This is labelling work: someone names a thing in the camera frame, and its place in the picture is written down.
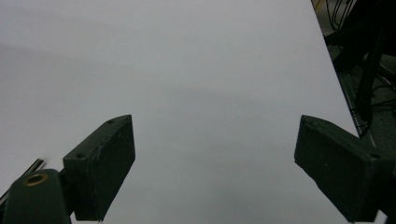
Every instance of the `black plastic part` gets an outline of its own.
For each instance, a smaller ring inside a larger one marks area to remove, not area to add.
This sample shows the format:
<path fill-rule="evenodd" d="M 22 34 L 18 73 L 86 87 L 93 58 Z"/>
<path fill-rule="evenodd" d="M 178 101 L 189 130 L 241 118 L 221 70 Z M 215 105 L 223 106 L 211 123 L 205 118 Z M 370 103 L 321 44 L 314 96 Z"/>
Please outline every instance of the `black plastic part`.
<path fill-rule="evenodd" d="M 23 175 L 9 189 L 3 224 L 70 224 L 58 172 Z"/>
<path fill-rule="evenodd" d="M 394 159 L 323 119 L 302 116 L 296 163 L 349 222 L 375 220 Z"/>
<path fill-rule="evenodd" d="M 75 183 L 77 220 L 103 220 L 134 163 L 130 115 L 108 120 L 64 157 L 69 183 Z"/>

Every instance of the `table surface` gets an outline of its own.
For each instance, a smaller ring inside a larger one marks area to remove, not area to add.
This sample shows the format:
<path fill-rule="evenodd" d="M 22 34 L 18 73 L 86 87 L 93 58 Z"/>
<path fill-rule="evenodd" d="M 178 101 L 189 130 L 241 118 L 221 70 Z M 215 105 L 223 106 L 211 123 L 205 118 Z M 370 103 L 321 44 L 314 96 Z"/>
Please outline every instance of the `table surface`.
<path fill-rule="evenodd" d="M 302 114 L 356 133 L 310 1 L 0 3 L 0 190 L 132 114 L 105 223 L 347 223 L 294 163 Z"/>

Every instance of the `white tabletop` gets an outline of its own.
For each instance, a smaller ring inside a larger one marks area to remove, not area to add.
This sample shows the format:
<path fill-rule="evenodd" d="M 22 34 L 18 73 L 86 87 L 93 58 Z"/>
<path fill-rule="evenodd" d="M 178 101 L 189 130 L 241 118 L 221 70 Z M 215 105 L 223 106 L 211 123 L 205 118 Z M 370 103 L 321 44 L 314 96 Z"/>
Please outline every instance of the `white tabletop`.
<path fill-rule="evenodd" d="M 356 133 L 309 0 L 0 3 L 0 191 L 125 114 L 105 223 L 347 223 L 293 158 L 302 114 Z"/>

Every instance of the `dark floor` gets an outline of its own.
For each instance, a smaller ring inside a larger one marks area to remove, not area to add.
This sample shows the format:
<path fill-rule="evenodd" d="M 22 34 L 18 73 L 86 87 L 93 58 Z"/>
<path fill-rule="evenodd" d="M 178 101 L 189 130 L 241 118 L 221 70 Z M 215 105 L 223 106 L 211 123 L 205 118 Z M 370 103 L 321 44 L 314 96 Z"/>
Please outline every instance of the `dark floor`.
<path fill-rule="evenodd" d="M 334 1 L 329 1 L 330 10 L 332 10 L 333 5 Z M 331 34 L 333 30 L 329 23 L 326 4 L 323 4 L 322 8 L 317 13 L 317 16 L 322 33 L 324 35 Z M 337 56 L 341 49 L 340 47 L 329 47 L 328 50 L 333 59 Z M 383 55 L 381 58 L 381 64 L 388 68 L 391 73 L 395 74 L 396 57 Z M 337 74 L 340 77 L 341 82 L 345 82 L 341 83 L 343 89 L 348 89 L 344 90 L 345 92 L 349 91 L 350 95 L 356 94 L 361 79 L 361 74 L 362 68 L 359 66 L 356 66 L 348 74 Z M 392 88 L 384 87 L 387 84 L 388 83 L 381 81 L 380 78 L 375 79 L 372 95 L 372 110 L 374 111 L 373 123 L 369 129 L 370 131 L 365 136 L 363 136 L 363 138 L 368 144 L 374 144 L 376 147 L 383 148 L 386 151 L 391 152 L 392 155 L 396 157 L 396 107 L 395 104 L 380 104 L 388 100 L 396 99 L 396 89 L 393 90 Z M 364 120 L 359 118 L 354 118 L 354 120 L 357 129 L 365 129 L 364 124 L 366 122 Z"/>

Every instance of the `floor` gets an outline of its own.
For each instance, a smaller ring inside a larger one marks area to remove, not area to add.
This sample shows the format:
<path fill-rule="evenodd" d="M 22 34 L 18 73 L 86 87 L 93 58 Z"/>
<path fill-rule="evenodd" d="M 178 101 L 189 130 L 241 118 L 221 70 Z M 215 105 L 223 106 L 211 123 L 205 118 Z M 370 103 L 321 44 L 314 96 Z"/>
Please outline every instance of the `floor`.
<path fill-rule="evenodd" d="M 334 9 L 335 2 L 335 0 L 330 0 L 328 2 L 331 14 Z M 341 11 L 343 11 L 343 7 L 345 7 L 345 4 L 341 5 L 340 13 Z M 331 34 L 333 32 L 333 29 L 329 22 L 329 15 L 327 12 L 326 3 L 324 3 L 322 7 L 317 10 L 317 17 L 323 35 Z M 340 48 L 329 47 L 328 50 L 333 59 L 339 53 Z M 396 57 L 383 55 L 381 58 L 381 64 L 384 67 L 388 68 L 388 70 L 391 71 L 393 74 L 395 74 Z M 340 77 L 340 81 L 344 82 L 341 83 L 344 91 L 349 91 L 349 95 L 354 95 L 356 93 L 361 78 L 361 73 L 361 67 L 356 66 L 348 74 L 337 74 Z M 365 134 L 362 139 L 366 141 L 367 144 L 373 144 L 375 147 L 385 149 L 396 157 L 396 104 L 395 102 L 385 105 L 381 104 L 388 100 L 395 100 L 396 89 L 384 87 L 385 85 L 387 85 L 387 83 L 384 83 L 379 78 L 375 80 L 372 95 L 372 109 L 374 111 L 373 124 L 371 125 L 369 132 Z M 356 118 L 356 116 L 352 113 L 351 116 L 355 120 L 357 129 L 363 130 L 365 128 L 364 120 Z"/>

